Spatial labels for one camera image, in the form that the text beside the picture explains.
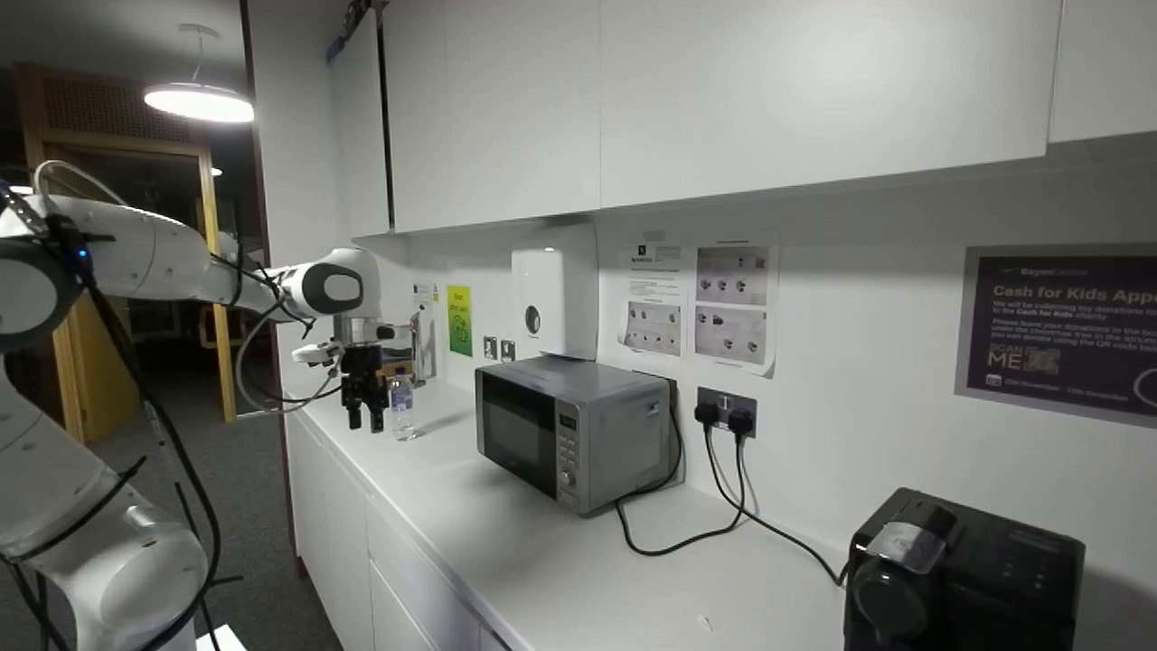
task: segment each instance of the microwave control panel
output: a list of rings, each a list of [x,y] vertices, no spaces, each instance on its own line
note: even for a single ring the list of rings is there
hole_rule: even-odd
[[[558,499],[580,502],[580,408],[568,401],[558,401]]]

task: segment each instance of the white cabinet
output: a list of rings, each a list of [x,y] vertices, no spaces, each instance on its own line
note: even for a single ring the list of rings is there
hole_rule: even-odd
[[[470,651],[484,626],[463,603],[456,579],[417,542],[392,502],[369,518],[369,561],[407,603],[413,626],[431,647]]]
[[[378,651],[431,651],[392,579],[369,565],[369,599],[372,599],[372,647]]]
[[[1157,3],[1063,0],[1051,142],[1157,131]]]
[[[598,210],[598,0],[392,0],[398,232]]]
[[[286,417],[296,554],[343,647],[372,644],[367,493],[306,417]]]
[[[1059,0],[396,0],[398,232],[1042,156]]]
[[[605,0],[605,206],[1042,156],[1059,0]]]
[[[387,116],[378,9],[329,63],[339,223],[346,237],[392,232]]]
[[[286,417],[296,554],[352,651],[501,651],[410,522],[306,419]]]

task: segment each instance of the microwave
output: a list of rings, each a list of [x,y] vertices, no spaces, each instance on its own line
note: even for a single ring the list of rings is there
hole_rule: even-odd
[[[576,359],[475,373],[479,453],[590,518],[672,474],[672,383]]]

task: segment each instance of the white countertop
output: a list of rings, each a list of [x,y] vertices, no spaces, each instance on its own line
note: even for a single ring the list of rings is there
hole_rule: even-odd
[[[804,548],[742,525],[672,558],[636,558],[614,509],[572,518],[479,455],[475,401],[452,385],[417,390],[420,432],[410,442],[346,429],[339,401],[306,417],[511,647],[842,647],[842,589]],[[727,518],[723,499],[686,483],[628,502],[642,546]]]

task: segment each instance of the information notice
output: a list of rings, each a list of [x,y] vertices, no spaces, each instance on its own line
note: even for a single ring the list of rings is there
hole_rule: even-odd
[[[1157,255],[975,251],[972,390],[1157,417]]]

